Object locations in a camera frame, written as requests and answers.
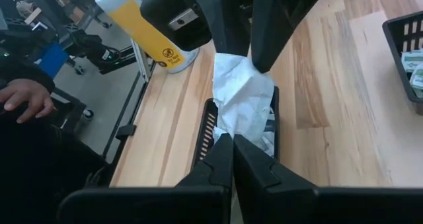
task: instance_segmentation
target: concrete floor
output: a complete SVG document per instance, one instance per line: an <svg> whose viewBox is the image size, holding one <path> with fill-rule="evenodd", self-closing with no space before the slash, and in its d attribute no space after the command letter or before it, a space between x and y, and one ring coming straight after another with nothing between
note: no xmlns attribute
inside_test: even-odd
<svg viewBox="0 0 423 224"><path fill-rule="evenodd" d="M100 18L113 23L106 15L101 15ZM104 45L118 50L131 45L130 37L116 24L113 24L109 29L105 29L97 22L92 21L86 32L87 34L99 35L103 39ZM101 75L89 60L75 58L75 62L85 69L84 75L77 75L70 65L65 64L54 81L58 88L78 98L94 111L94 119L84 123L78 129L78 134L84 143L101 154L106 147L139 69L137 64L133 63L109 74ZM143 81L140 79L135 88L133 99L131 99L124 119L122 119L122 125L129 121L134 111L136 98L141 92L142 84ZM112 160L118 143L118 140L114 139L107 156L108 162Z"/></svg>

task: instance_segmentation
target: yellow cup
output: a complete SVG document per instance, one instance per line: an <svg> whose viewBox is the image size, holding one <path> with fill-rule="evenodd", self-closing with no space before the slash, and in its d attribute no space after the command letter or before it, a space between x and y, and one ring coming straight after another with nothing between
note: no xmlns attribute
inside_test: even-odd
<svg viewBox="0 0 423 224"><path fill-rule="evenodd" d="M181 50L142 17L139 8L143 0L95 1L138 46L169 73L182 71L197 57L199 48L191 52Z"/></svg>

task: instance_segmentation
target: light wood surface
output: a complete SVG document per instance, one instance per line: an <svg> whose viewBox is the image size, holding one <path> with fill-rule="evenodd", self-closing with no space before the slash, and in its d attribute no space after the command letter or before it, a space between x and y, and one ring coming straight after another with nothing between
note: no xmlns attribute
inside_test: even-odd
<svg viewBox="0 0 423 224"><path fill-rule="evenodd" d="M423 186L423 117L407 100L382 24L422 0L320 0L270 74L280 88L281 163L321 186ZM214 48L157 67L112 186L173 186L190 170Z"/></svg>
<svg viewBox="0 0 423 224"><path fill-rule="evenodd" d="M36 17L38 17L38 15L41 13L41 9L40 8L36 8L31 15L29 15L29 17L27 17L25 19L25 23L30 24L32 23L33 20L36 19Z"/></svg>

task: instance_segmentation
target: person's hand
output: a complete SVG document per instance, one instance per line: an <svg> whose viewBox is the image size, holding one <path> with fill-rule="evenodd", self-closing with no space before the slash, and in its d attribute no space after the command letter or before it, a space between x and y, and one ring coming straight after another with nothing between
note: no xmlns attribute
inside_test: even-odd
<svg viewBox="0 0 423 224"><path fill-rule="evenodd" d="M47 89L36 81L15 79L7 87L0 90L0 102L8 112L13 111L23 102L28 102L28 108L18 118L18 123L26 122L34 115L36 118L47 116L54 109L54 104Z"/></svg>

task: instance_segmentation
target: crumpled white paper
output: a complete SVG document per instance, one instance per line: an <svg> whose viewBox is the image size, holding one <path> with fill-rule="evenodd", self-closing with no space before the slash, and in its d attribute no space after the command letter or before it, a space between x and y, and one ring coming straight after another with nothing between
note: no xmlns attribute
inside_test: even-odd
<svg viewBox="0 0 423 224"><path fill-rule="evenodd" d="M261 74L243 56L216 54L214 57L213 101L219 112L213 138L241 134L259 144L269 116L274 82Z"/></svg>

